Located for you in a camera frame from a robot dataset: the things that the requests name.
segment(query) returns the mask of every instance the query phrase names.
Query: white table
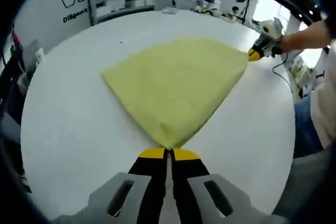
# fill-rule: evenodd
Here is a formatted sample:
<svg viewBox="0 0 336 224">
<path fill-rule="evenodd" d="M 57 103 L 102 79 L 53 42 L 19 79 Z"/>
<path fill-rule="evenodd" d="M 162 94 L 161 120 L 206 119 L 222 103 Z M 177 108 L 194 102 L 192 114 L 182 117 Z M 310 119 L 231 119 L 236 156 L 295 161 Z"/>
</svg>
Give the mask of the white table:
<svg viewBox="0 0 336 224">
<path fill-rule="evenodd" d="M 179 11 L 120 17 L 54 48 L 37 68 L 22 118 L 22 152 L 33 199 L 50 219 L 72 215 L 91 192 L 156 144 L 126 113 L 100 72 L 129 54 L 177 37 L 204 36 L 247 51 L 258 34 L 240 24 Z M 295 120 L 277 59 L 249 63 L 232 92 L 184 148 L 210 173 L 244 190 L 270 214 L 292 162 Z M 286 76 L 283 67 L 277 69 Z"/>
</svg>

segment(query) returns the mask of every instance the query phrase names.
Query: yellow cloth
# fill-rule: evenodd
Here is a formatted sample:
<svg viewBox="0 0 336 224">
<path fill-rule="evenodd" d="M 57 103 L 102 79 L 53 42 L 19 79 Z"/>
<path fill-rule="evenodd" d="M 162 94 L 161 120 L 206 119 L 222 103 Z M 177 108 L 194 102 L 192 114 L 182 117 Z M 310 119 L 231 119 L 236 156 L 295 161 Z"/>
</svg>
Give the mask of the yellow cloth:
<svg viewBox="0 0 336 224">
<path fill-rule="evenodd" d="M 181 146 L 209 119 L 247 67 L 222 42 L 182 38 L 145 49 L 102 77 L 132 117 L 162 146 Z"/>
</svg>

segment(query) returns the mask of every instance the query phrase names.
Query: desk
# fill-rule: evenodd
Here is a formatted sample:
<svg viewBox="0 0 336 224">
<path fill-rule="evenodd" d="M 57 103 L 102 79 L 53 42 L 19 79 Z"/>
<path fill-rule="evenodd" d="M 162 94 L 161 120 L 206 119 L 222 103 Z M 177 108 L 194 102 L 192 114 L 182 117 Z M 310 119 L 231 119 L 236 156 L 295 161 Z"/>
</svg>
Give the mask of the desk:
<svg viewBox="0 0 336 224">
<path fill-rule="evenodd" d="M 179 11 L 123 16 L 62 42 L 37 68 L 22 118 L 24 168 L 33 199 L 50 219 L 72 215 L 91 192 L 127 172 L 151 138 L 126 113 L 100 72 L 146 47 L 204 36 L 247 51 L 258 34 L 219 18 Z M 251 62 L 241 80 L 184 148 L 220 173 L 258 209 L 275 208 L 292 162 L 295 120 L 277 59 Z M 277 69 L 286 75 L 283 67 Z"/>
</svg>

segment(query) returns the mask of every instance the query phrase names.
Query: jeans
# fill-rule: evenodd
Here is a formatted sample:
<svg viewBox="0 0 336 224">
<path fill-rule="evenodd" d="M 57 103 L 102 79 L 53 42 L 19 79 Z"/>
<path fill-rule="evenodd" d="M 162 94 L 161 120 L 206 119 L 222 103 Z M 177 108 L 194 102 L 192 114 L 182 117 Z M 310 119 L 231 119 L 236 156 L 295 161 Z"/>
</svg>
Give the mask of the jeans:
<svg viewBox="0 0 336 224">
<path fill-rule="evenodd" d="M 310 95 L 294 104 L 295 148 L 294 158 L 304 157 L 323 150 L 310 116 Z"/>
</svg>

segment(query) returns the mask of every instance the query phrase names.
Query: person's arm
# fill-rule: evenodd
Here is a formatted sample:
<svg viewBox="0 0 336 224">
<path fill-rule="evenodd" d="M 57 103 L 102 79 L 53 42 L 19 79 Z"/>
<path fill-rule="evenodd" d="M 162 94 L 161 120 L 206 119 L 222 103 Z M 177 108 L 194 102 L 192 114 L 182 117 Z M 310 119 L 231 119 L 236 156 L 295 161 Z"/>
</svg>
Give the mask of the person's arm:
<svg viewBox="0 0 336 224">
<path fill-rule="evenodd" d="M 325 21 L 311 24 L 307 29 L 294 34 L 284 35 L 279 42 L 284 53 L 298 49 L 322 48 L 331 43 L 331 36 Z"/>
</svg>

